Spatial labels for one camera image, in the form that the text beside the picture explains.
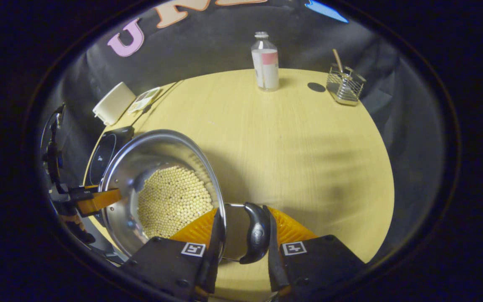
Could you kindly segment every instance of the pink letter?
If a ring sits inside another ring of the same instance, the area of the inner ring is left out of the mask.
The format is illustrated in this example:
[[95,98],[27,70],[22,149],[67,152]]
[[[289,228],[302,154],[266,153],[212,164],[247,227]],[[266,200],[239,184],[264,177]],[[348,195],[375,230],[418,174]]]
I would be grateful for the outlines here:
[[140,30],[140,27],[138,25],[139,18],[133,20],[130,22],[128,25],[126,25],[123,29],[125,31],[128,31],[134,40],[132,43],[128,46],[122,44],[122,41],[120,40],[119,36],[120,34],[117,33],[107,44],[115,50],[115,53],[121,57],[128,57],[135,53],[136,51],[139,50],[139,48],[142,46],[144,42],[144,34],[143,31]]
[[215,4],[221,6],[236,5],[236,4],[248,4],[248,3],[262,3],[267,0],[217,0]]
[[164,4],[156,6],[158,12],[159,21],[157,28],[162,29],[171,24],[174,24],[187,17],[187,12],[180,12],[177,10],[177,6],[183,6],[185,8],[191,8],[196,11],[203,11],[208,7],[210,0],[172,0]]

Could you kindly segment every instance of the blue object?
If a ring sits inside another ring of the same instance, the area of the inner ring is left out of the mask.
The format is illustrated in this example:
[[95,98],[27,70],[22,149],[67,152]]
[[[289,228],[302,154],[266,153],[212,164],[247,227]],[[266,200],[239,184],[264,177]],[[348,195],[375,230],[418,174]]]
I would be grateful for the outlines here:
[[320,13],[322,15],[328,16],[330,18],[333,18],[335,20],[344,22],[344,23],[349,23],[349,21],[341,16],[337,11],[335,11],[333,8],[330,8],[327,5],[321,4],[320,2],[309,0],[309,3],[305,4],[305,6],[317,13]]
[[63,155],[62,155],[62,153],[59,153],[59,155],[57,156],[57,165],[59,166],[59,168],[63,167]]

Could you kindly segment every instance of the pink label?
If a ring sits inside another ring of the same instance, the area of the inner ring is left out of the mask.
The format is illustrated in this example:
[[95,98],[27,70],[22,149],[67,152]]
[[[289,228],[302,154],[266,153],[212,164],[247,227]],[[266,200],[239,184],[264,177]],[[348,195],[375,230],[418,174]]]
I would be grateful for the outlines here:
[[268,54],[262,54],[262,64],[263,65],[274,65],[278,64],[278,53],[268,53]]

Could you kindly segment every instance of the white container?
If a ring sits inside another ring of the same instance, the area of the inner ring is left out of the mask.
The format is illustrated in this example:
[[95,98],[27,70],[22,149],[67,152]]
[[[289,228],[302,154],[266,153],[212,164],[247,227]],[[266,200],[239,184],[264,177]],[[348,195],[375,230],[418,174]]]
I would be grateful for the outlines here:
[[257,42],[251,47],[257,85],[263,91],[278,89],[278,52],[276,46],[268,41],[266,32],[256,32]]
[[134,99],[135,94],[132,90],[124,82],[120,82],[96,104],[92,112],[95,114],[94,117],[104,122],[104,125],[111,126],[119,120]]

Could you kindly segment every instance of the orange letter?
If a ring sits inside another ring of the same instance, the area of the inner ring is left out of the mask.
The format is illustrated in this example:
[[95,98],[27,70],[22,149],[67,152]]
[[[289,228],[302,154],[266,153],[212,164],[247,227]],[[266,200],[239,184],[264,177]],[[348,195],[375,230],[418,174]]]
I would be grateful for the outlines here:
[[236,4],[249,4],[249,3],[262,3],[267,0],[217,0],[215,4],[221,6],[236,5]]
[[159,21],[156,27],[162,29],[186,18],[187,12],[178,11],[176,8],[177,6],[191,8],[196,11],[203,11],[208,7],[208,4],[210,4],[210,0],[172,0],[158,5],[155,8],[161,21]]

